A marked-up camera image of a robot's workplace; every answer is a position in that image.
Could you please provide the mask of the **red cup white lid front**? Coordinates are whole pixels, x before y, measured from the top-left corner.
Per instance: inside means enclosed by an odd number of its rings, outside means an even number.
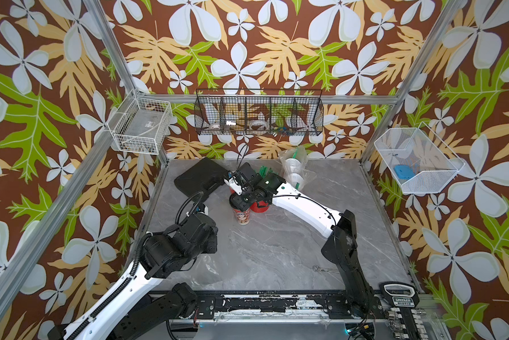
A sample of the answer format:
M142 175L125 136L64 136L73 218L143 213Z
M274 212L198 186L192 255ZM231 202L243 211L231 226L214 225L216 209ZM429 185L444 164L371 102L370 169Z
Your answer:
M288 175L288 182L298 191L305 186L306 180L301 173L292 173Z

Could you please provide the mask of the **red cup white lid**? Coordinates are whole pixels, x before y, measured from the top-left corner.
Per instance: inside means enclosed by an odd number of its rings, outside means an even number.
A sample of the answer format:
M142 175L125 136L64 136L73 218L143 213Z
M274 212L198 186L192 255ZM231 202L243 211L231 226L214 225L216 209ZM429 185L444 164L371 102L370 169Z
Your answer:
M288 182L298 191L305 186L306 180L301 173L292 173L288 175Z
M304 169L304 166L300 160L288 158L284 162L284 169L288 173L299 173Z

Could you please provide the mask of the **clear plastic carrier bag front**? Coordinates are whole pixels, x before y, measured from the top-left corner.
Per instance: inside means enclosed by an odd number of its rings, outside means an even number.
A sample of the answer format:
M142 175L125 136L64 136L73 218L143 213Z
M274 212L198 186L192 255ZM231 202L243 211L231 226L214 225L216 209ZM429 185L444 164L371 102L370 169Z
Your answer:
M317 174L308 170L308 153L305 147L298 146L278 153L282 166L281 176L298 191L317 178Z

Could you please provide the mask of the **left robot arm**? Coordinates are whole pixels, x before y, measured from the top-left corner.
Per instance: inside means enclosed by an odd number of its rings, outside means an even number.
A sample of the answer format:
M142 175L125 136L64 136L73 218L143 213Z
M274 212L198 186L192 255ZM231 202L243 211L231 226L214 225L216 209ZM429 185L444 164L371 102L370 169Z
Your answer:
M217 252L216 222L195 212L164 232L148 232L124 275L79 319L53 327L49 339L105 339L153 287L200 254Z

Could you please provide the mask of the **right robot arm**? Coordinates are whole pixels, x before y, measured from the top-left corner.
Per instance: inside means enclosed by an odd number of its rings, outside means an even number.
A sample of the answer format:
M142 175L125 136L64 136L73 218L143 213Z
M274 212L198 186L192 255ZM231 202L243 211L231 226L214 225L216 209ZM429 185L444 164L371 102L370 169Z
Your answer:
M353 212L328 208L301 193L278 174L269 173L262 177L248 163L228 172L223 181L233 190L230 197L233 208L245 211L258 202L275 205L319 232L326 239L322 255L337 267L345 284L349 312L359 318L368 317L374 293L359 261Z

